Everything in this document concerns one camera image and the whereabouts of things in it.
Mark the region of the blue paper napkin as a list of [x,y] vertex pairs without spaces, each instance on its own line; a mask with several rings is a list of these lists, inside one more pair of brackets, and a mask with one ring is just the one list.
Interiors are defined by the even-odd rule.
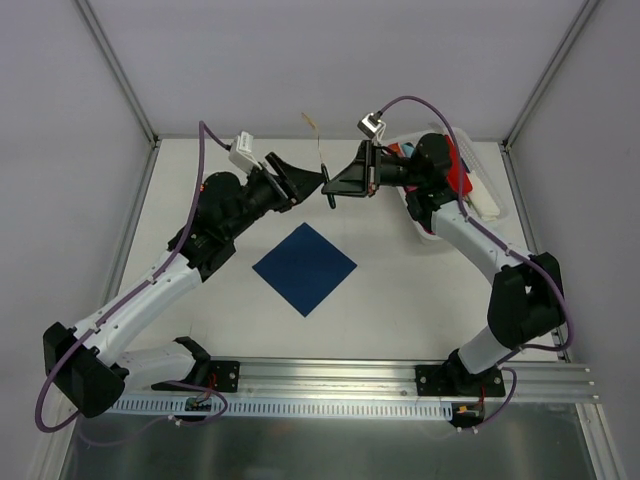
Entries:
[[253,265],[253,270],[303,317],[356,268],[352,259],[307,223]]

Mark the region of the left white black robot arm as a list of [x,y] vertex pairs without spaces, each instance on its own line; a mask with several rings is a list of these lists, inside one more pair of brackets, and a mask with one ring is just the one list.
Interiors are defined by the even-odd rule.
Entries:
[[98,312],[43,335],[45,371],[86,418],[111,408],[123,393],[148,387],[197,390],[212,372],[209,353],[188,336],[152,349],[131,342],[169,306],[199,287],[236,252],[235,241],[270,211],[284,213],[306,200],[323,173],[292,166],[275,153],[244,181],[232,172],[209,175],[190,222],[169,241],[137,285]]

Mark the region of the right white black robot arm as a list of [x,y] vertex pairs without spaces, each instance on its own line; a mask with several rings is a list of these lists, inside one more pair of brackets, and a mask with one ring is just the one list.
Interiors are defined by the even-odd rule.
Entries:
[[491,285],[487,325],[428,373],[416,373],[421,395],[479,396],[495,391],[498,367],[529,341],[563,325],[562,280],[549,253],[510,248],[464,208],[464,169],[452,139],[428,133],[410,156],[371,140],[322,188],[326,196],[371,197],[400,187],[407,211],[423,229],[447,241]]

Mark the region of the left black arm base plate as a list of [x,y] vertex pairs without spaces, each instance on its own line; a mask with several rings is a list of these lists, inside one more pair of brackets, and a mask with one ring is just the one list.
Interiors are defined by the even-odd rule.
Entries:
[[241,363],[235,360],[197,360],[192,370],[183,379],[156,383],[154,391],[196,391],[197,387],[222,393],[238,390]]

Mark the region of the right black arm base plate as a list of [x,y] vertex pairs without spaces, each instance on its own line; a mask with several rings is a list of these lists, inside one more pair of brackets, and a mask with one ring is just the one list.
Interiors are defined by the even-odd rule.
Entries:
[[452,364],[417,365],[414,372],[419,396],[501,398],[506,394],[502,373],[496,367],[470,374]]

